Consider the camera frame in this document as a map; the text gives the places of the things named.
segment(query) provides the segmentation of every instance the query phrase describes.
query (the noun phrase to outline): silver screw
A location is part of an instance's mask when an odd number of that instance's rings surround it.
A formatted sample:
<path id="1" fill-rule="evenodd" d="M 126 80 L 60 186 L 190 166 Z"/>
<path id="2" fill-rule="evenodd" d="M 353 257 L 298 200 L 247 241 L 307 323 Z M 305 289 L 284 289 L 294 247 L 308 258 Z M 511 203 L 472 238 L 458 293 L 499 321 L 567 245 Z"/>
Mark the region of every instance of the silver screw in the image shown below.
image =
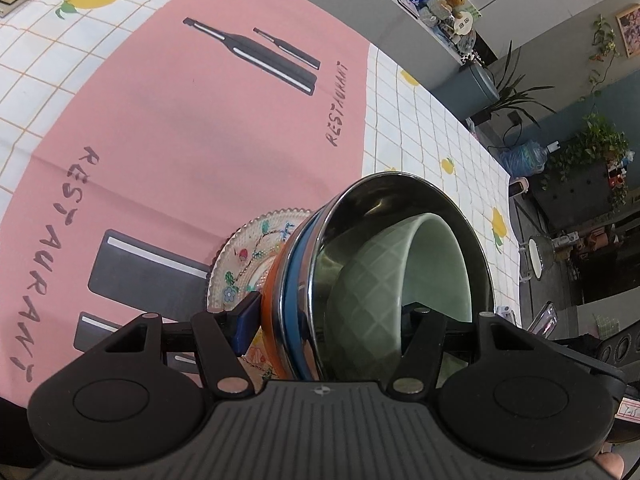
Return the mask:
<path id="1" fill-rule="evenodd" d="M 424 384 L 420 379 L 413 377 L 402 377 L 394 381 L 394 390 L 401 394 L 419 394 L 424 389 Z"/>
<path id="2" fill-rule="evenodd" d="M 249 387 L 249 383 L 242 377 L 225 377 L 218 381 L 218 389 L 228 394 L 239 394 Z"/>

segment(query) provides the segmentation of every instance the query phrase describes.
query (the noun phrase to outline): finger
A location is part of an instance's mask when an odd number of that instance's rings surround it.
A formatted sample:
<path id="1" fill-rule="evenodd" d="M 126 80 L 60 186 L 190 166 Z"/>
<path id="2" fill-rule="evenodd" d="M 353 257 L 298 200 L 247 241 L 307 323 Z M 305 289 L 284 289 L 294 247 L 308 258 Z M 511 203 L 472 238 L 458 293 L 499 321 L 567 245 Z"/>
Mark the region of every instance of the finger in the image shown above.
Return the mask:
<path id="1" fill-rule="evenodd" d="M 625 471 L 625 461 L 617 453 L 600 453 L 594 459 L 613 478 L 620 480 Z"/>

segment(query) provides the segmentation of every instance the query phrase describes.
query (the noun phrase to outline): black cabinet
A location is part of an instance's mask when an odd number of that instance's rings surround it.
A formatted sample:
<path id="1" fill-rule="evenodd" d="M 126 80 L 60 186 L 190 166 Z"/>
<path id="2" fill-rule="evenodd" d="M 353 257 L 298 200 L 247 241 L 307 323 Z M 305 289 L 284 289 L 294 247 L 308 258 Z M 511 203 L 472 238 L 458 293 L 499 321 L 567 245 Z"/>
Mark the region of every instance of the black cabinet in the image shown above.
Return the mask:
<path id="1" fill-rule="evenodd" d="M 611 190 L 604 160 L 572 170 L 561 182 L 549 179 L 543 190 L 541 174 L 529 177 L 529 190 L 546 214 L 551 230 L 572 227 L 612 210 Z"/>

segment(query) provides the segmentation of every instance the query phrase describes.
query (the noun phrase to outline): electrical outlet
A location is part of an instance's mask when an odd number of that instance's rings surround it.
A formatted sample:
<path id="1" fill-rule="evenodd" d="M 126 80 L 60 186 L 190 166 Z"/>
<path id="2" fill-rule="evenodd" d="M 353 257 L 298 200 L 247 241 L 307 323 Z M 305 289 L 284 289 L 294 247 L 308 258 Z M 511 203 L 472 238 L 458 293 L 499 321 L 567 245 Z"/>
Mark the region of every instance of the electrical outlet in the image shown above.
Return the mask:
<path id="1" fill-rule="evenodd" d="M 513 126 L 519 126 L 520 124 L 522 124 L 522 117 L 520 117 L 520 114 L 517 110 L 509 112 L 507 114 L 507 117 L 510 118 L 511 124 L 513 124 Z"/>

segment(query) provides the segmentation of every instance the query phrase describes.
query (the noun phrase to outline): metal bowl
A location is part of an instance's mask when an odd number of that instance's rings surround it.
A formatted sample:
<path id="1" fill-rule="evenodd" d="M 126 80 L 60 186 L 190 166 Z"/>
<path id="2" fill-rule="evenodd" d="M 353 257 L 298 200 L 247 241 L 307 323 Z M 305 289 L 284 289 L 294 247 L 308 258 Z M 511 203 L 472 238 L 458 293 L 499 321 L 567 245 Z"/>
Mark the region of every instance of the metal bowl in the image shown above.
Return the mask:
<path id="1" fill-rule="evenodd" d="M 324 346 L 324 312 L 342 268 L 375 234 L 405 218 L 427 212 L 441 216 L 456 235 L 465 259 L 474 313 L 494 310 L 494 288 L 481 245 L 449 197 L 433 184 L 407 173 L 387 171 L 366 176 L 310 220 L 311 235 L 298 277 L 298 309 L 300 344 L 312 376 L 335 379 Z M 301 225 L 296 234 L 300 236 L 302 230 Z M 286 269 L 288 264 L 289 258 L 283 258 L 281 266 Z"/>

